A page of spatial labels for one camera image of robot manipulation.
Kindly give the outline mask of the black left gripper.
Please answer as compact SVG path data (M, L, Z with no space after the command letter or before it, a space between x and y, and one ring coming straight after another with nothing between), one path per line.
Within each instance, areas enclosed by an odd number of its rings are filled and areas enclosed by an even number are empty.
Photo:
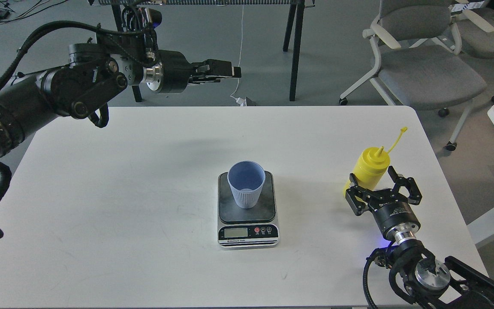
M188 62L180 51L159 50L155 66L146 69L146 84L156 93L176 94L190 85L220 83L224 79L239 79L241 68L231 61L206 59Z

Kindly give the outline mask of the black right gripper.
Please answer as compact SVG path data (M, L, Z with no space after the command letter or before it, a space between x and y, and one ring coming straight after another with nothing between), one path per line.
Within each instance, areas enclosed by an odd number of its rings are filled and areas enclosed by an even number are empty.
M414 237L420 229L420 222L410 206L419 205L423 196L414 178L398 174L393 166L388 167L388 174L394 182L393 188L375 192L359 186L355 174L349 174L345 199L356 216L370 210L384 239L402 241ZM400 194L400 188L406 188L409 196Z

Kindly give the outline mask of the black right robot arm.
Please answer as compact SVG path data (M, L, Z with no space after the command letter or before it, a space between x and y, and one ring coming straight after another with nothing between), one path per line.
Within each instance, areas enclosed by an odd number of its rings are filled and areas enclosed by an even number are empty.
M363 268L362 288L369 308L377 307L368 285L369 268L376 264L389 270L392 291L406 303L424 309L494 309L494 280L453 256L439 261L415 236L420 222L411 206L420 203L422 194L414 178L396 173L392 166L388 174L394 187L372 191L351 173L345 192L353 213L372 213L389 242L386 248L374 249Z

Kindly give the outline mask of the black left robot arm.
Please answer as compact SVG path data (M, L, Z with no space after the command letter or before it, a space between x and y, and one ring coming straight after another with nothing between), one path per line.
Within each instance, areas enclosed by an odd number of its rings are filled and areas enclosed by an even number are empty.
M241 69L230 61L190 63L178 51L159 49L156 28L162 22L161 12L139 4L139 0L122 3L120 31L59 20L27 37L0 77L0 157L57 117L88 119L96 127L106 127L108 102L129 86L145 83L156 93L176 94L188 85L241 77ZM68 64L20 76L17 83L8 85L34 43L66 28L92 31L96 40L70 45ZM0 201L11 178L10 168L0 162Z

